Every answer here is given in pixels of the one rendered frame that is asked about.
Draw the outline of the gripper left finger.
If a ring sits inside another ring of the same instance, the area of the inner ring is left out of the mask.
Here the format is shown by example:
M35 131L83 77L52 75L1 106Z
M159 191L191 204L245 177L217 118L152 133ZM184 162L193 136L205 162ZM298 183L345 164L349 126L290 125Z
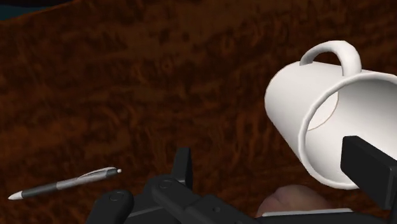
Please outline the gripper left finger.
M170 174L149 179L137 196L128 190L103 194L86 224L258 224L214 195L193 193L192 187L191 150L180 148Z

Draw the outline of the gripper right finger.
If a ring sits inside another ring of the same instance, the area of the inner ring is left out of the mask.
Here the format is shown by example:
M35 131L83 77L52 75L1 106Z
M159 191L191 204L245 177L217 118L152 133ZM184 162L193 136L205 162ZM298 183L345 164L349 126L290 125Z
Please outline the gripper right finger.
M397 160L358 136L345 136L340 168L380 208L390 211L387 224L397 224Z

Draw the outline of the tan rounded object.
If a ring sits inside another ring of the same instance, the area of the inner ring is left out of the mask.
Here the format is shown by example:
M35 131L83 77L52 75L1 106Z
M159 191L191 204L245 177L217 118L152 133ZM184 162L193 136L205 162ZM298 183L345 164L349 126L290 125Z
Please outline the tan rounded object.
M320 194L303 185L278 188L260 204L256 216L281 211L310 211L331 209L333 206Z

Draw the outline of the white mug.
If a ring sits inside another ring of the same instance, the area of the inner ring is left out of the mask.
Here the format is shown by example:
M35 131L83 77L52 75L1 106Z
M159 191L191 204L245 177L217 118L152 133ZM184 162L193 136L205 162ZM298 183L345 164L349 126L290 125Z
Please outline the white mug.
M340 169L345 136L359 136L397 160L397 76L362 69L346 41L318 44L282 68L264 102L307 172L324 185L356 188Z

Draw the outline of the grey and white pen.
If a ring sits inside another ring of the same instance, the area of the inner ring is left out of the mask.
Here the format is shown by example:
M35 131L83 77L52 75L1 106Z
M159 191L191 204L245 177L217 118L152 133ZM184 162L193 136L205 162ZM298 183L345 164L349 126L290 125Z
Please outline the grey and white pen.
M83 185L86 183L100 181L108 177L117 175L121 172L122 170L116 167L105 167L102 169L97 169L95 171L88 172L76 178L66 179L66 180L58 181L56 183L37 186L34 188L13 193L8 197L8 200L22 200L28 197L35 197L43 193L49 193L57 190L71 188L78 185Z

